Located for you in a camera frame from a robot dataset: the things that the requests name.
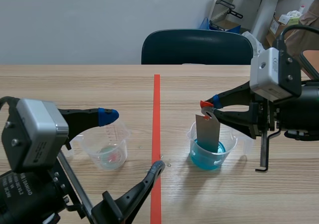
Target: metal plate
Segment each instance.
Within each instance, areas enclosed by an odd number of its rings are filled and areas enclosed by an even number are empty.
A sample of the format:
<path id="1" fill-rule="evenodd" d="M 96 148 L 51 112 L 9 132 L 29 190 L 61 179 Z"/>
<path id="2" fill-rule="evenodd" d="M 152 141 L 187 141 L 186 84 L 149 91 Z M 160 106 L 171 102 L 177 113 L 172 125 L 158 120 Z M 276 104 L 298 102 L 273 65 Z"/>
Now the metal plate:
<path id="1" fill-rule="evenodd" d="M 214 117 L 196 115 L 197 144 L 201 148 L 217 153 L 220 122 Z"/>

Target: black bracket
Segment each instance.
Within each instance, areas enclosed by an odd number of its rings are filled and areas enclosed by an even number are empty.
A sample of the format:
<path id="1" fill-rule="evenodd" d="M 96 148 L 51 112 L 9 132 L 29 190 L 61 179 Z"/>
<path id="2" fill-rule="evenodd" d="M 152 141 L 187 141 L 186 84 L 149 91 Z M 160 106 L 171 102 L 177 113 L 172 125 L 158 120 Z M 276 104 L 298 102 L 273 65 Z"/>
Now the black bracket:
<path id="1" fill-rule="evenodd" d="M 163 161 L 156 161 L 143 181 L 115 201 L 104 192 L 103 201 L 92 209 L 96 223 L 131 224 L 164 168 Z"/>

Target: black cable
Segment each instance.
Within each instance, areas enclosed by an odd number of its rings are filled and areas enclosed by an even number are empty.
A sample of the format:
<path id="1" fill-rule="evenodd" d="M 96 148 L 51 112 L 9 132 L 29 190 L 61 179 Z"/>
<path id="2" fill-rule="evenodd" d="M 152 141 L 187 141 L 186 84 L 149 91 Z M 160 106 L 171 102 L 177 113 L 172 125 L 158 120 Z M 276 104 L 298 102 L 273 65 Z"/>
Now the black cable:
<path id="1" fill-rule="evenodd" d="M 11 96 L 5 96 L 5 97 L 2 97 L 0 98 L 0 110 L 2 108 L 2 106 L 7 103 L 9 100 L 11 100 L 13 97 Z"/>
<path id="2" fill-rule="evenodd" d="M 305 25 L 292 25 L 287 28 L 285 28 L 279 36 L 279 40 L 285 40 L 285 34 L 290 30 L 307 30 L 314 33 L 317 33 L 319 35 L 319 29 L 311 27 L 311 26 L 305 26 Z"/>

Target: red tape line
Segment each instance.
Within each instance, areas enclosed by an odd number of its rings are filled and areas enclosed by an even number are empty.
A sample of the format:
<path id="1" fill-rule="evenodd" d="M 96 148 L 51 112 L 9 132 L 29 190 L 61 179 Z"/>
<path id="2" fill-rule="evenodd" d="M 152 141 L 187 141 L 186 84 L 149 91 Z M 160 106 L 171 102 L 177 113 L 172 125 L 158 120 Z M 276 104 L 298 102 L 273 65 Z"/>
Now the red tape line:
<path id="1" fill-rule="evenodd" d="M 153 131 L 152 131 L 152 164 L 160 160 L 160 75 L 154 75 Z M 161 190 L 160 178 L 157 179 L 151 192 L 150 224 L 161 224 Z"/>

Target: blue liquid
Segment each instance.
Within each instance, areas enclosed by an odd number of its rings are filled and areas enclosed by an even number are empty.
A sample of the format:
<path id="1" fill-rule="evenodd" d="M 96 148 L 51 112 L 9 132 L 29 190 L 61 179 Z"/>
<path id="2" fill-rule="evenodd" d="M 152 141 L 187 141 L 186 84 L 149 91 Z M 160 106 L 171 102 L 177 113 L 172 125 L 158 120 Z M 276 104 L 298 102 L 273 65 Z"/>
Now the blue liquid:
<path id="1" fill-rule="evenodd" d="M 218 142 L 218 151 L 217 153 L 224 153 L 226 149 L 221 142 Z M 201 148 L 197 145 L 193 145 L 190 151 L 190 158 L 192 159 L 193 163 L 206 170 L 214 170 L 221 166 L 227 154 L 225 155 L 216 155 L 210 152 L 203 152 Z"/>

